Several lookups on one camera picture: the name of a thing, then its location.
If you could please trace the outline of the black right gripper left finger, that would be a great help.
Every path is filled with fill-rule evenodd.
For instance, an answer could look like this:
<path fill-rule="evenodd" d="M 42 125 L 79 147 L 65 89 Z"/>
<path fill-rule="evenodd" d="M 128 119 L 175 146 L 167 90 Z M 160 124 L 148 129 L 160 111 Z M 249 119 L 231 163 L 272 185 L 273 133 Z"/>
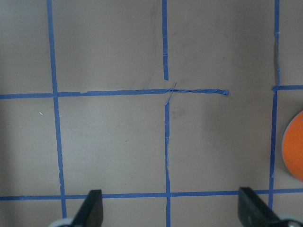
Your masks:
<path fill-rule="evenodd" d="M 102 191 L 91 190 L 76 216 L 72 220 L 71 227 L 100 227 L 103 222 Z"/>

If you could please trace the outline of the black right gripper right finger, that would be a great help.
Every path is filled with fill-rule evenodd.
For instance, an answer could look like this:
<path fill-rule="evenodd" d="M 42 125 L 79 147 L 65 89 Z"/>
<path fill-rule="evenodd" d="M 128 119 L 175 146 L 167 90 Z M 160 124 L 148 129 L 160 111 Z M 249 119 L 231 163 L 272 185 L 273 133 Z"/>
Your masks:
<path fill-rule="evenodd" d="M 283 226 L 283 221 L 249 187 L 239 188 L 238 219 L 243 227 Z"/>

